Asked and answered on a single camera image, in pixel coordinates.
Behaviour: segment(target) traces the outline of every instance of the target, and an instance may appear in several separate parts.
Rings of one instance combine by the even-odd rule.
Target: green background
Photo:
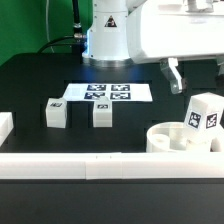
[[[18,53],[37,52],[47,41],[46,0],[2,0],[0,65]],[[79,0],[83,31],[92,23],[92,0]],[[72,0],[49,0],[50,39],[73,34]],[[55,52],[71,50],[55,47]]]

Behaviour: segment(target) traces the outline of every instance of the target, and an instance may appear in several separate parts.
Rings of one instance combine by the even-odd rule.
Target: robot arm
[[[93,0],[84,63],[159,62],[172,92],[180,93],[185,82],[175,68],[178,60],[215,58],[223,67],[224,45],[216,41],[224,39],[223,27],[223,1]]]

